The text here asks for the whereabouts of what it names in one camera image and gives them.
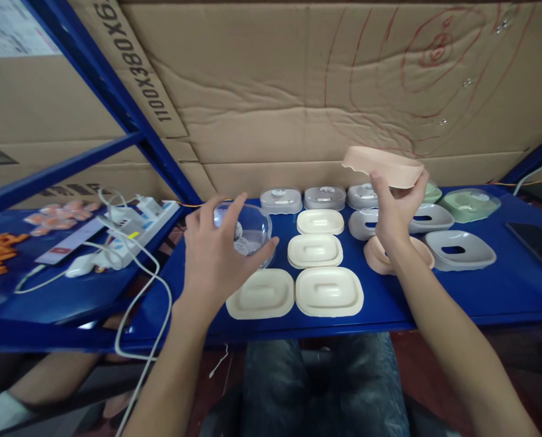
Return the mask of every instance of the jeans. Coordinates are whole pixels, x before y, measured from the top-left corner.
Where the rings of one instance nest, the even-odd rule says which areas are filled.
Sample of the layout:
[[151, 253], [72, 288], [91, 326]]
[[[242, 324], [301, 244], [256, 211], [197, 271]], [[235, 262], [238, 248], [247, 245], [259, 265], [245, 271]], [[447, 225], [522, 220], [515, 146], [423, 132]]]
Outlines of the jeans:
[[[242, 436], [410, 435], [388, 333], [343, 337], [324, 379], [308, 374], [296, 340], [250, 343]], [[326, 386], [321, 394], [318, 383]]]

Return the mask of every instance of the green soap dish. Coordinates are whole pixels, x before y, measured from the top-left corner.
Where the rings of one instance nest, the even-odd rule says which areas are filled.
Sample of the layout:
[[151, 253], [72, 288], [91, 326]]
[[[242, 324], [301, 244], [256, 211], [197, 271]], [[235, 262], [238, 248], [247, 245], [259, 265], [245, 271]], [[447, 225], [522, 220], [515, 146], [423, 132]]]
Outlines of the green soap dish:
[[501, 201], [483, 190], [464, 188], [447, 193], [439, 205], [448, 210], [457, 223], [468, 223], [486, 219], [501, 206]]
[[435, 203], [442, 197], [441, 190], [437, 187], [436, 183], [431, 180], [427, 183], [427, 190], [424, 193], [423, 203]]

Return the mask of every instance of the smartphone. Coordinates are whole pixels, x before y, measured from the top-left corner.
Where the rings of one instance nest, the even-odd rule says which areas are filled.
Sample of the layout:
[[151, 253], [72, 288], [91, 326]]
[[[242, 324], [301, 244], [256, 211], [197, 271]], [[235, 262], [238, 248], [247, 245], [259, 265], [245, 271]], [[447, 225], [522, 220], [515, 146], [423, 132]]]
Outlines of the smartphone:
[[542, 262], [542, 228], [527, 223], [506, 223], [517, 239]]

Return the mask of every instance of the hand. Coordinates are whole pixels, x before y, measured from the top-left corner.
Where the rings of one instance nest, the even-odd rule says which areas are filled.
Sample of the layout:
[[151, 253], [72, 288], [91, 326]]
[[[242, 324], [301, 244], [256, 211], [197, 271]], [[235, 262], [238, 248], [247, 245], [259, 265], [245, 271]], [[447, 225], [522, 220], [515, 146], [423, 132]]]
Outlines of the hand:
[[429, 172], [424, 170], [414, 187], [393, 189], [392, 193], [388, 181], [378, 170], [370, 173], [372, 187], [378, 195], [376, 235], [386, 251], [409, 242], [408, 226], [422, 204], [428, 180]]
[[186, 311], [198, 313], [208, 324], [230, 295], [272, 256], [279, 242], [273, 237], [254, 255], [239, 254], [234, 249], [234, 228], [246, 193], [234, 200], [222, 225], [216, 228], [214, 210], [223, 199], [212, 198], [186, 217], [186, 279], [180, 300]]

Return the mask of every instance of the paper label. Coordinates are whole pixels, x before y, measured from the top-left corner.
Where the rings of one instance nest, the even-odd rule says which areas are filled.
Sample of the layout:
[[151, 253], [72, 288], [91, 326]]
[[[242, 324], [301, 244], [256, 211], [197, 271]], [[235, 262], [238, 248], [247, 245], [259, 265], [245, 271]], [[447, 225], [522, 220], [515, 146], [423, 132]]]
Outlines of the paper label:
[[21, 0], [0, 0], [0, 58], [60, 54]]
[[471, 197], [477, 200], [481, 200], [482, 202], [486, 202], [489, 200], [489, 196], [487, 194], [482, 194], [482, 193], [473, 193]]

